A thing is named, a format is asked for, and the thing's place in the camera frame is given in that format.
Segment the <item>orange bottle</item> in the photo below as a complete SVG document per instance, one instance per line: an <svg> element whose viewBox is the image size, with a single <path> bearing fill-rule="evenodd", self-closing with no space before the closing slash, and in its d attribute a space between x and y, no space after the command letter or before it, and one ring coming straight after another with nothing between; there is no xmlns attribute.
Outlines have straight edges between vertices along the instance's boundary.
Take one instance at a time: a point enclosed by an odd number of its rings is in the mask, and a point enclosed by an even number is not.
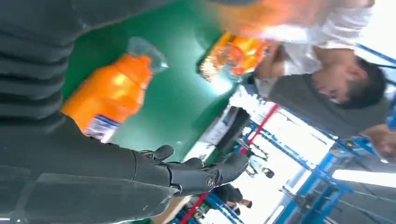
<svg viewBox="0 0 396 224"><path fill-rule="evenodd" d="M73 118L85 135L108 142L116 129L141 108L153 74L166 67L155 47L131 38L127 54L94 71L64 104L62 112Z"/></svg>

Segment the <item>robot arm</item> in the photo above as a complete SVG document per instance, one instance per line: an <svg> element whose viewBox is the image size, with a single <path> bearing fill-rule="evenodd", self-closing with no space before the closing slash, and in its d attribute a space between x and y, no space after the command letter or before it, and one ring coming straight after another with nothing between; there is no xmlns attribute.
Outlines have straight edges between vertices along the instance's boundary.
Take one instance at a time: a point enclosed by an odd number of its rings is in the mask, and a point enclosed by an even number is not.
<svg viewBox="0 0 396 224"><path fill-rule="evenodd" d="M10 223L115 223L238 177L248 160L163 163L85 137L59 112L75 39L166 0L14 0L0 9L0 214Z"/></svg>

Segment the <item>plastic bottle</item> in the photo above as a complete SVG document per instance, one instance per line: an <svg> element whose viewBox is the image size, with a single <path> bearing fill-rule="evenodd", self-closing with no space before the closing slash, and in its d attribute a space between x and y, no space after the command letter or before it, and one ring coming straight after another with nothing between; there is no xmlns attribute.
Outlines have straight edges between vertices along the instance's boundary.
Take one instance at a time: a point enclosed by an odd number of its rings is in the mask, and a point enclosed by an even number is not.
<svg viewBox="0 0 396 224"><path fill-rule="evenodd" d="M267 47L264 40L225 33L201 63L200 73L212 81L223 69L232 81L240 82L260 63Z"/></svg>
<svg viewBox="0 0 396 224"><path fill-rule="evenodd" d="M108 142L117 128L141 108L153 75L167 68L163 55L147 41L129 39L127 53L97 69L64 104L81 131Z"/></svg>

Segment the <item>black hair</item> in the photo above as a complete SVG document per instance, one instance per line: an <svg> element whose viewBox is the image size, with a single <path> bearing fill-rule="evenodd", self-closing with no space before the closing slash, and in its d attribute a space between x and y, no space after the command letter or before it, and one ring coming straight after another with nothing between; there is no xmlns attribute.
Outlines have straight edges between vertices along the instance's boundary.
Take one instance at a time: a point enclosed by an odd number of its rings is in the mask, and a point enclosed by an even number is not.
<svg viewBox="0 0 396 224"><path fill-rule="evenodd" d="M240 216L240 209L239 209L239 208L235 209L234 212L235 212L238 216Z"/></svg>
<svg viewBox="0 0 396 224"><path fill-rule="evenodd" d="M249 204L248 205L246 205L246 207L248 207L249 209L252 207L252 205L253 205L253 202L252 201L250 201L249 202Z"/></svg>
<svg viewBox="0 0 396 224"><path fill-rule="evenodd" d="M373 63L357 57L357 63L367 73L367 79L348 82L349 100L340 106L360 109L377 104L384 96L387 80L383 71Z"/></svg>

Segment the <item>workbench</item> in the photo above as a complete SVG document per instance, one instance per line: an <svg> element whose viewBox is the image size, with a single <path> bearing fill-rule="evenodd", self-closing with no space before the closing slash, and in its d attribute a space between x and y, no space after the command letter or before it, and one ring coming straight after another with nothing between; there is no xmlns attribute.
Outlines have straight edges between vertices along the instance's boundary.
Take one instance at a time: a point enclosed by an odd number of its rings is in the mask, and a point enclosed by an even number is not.
<svg viewBox="0 0 396 224"><path fill-rule="evenodd" d="M175 148L170 160L181 161L228 102L231 90L216 91L197 73L197 64L221 33L196 13L191 2L165 5L92 31L75 43L65 99L96 68L120 57L129 37L149 41L168 62L170 68L154 76L141 110L116 133L113 141L122 147L155 150L169 144Z"/></svg>

